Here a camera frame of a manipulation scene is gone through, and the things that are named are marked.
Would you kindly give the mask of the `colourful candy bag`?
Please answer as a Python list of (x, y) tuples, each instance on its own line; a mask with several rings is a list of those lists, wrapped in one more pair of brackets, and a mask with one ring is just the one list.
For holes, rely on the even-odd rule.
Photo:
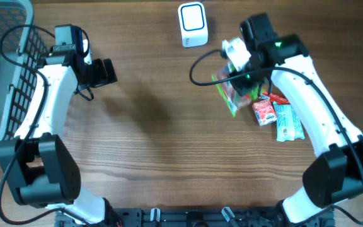
[[(226, 79), (229, 73), (235, 73), (236, 70), (231, 62), (220, 68), (216, 73), (212, 75), (213, 81), (219, 81)], [(239, 110), (245, 106), (248, 106), (253, 100), (258, 98), (258, 88), (254, 88), (249, 91), (246, 95), (239, 95), (238, 92), (233, 88), (230, 81), (216, 84), (217, 89), (228, 106), (233, 117), (239, 112)]]

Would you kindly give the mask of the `red snack packet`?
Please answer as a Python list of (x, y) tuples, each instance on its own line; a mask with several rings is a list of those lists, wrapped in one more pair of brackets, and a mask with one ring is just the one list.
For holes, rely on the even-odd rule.
[(259, 98), (263, 99), (263, 100), (270, 100), (271, 103), (276, 102), (279, 105), (289, 105), (290, 104), (288, 99), (286, 99), (285, 97), (276, 95), (275, 93), (268, 94), (267, 91), (262, 91)]

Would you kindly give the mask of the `small red candy packet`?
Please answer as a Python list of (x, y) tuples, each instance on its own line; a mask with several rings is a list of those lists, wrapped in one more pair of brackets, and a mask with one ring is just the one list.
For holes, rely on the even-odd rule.
[(260, 126), (267, 125), (277, 121), (277, 114), (270, 100), (262, 100), (253, 104), (255, 117)]

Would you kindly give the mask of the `teal snack pouch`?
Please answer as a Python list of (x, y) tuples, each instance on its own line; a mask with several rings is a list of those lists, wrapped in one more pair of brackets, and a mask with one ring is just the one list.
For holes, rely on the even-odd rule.
[(277, 141), (305, 139), (301, 121), (292, 106), (279, 105), (277, 102), (273, 102), (273, 106), (277, 114)]

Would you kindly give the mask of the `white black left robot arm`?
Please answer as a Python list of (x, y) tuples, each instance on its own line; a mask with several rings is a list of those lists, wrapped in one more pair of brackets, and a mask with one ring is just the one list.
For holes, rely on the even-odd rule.
[[(0, 218), (19, 226), (58, 212), (83, 226), (121, 226), (110, 203), (81, 185), (79, 168), (61, 139), (73, 94), (117, 81), (112, 61), (90, 60), (74, 50), (51, 52), (32, 73), (37, 86), (25, 119), (12, 140), (0, 142)], [(45, 212), (9, 219), (2, 209), (4, 186), (18, 205)]]

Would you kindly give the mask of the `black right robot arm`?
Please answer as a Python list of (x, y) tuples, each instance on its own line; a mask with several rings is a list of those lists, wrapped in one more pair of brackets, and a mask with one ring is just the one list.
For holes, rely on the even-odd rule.
[(335, 103), (299, 37), (234, 38), (223, 41), (222, 53), (233, 66), (232, 82), (254, 88), (268, 81), (284, 94), (313, 145), (316, 158), (302, 187), (279, 203), (275, 222), (302, 226), (363, 195), (363, 133)]

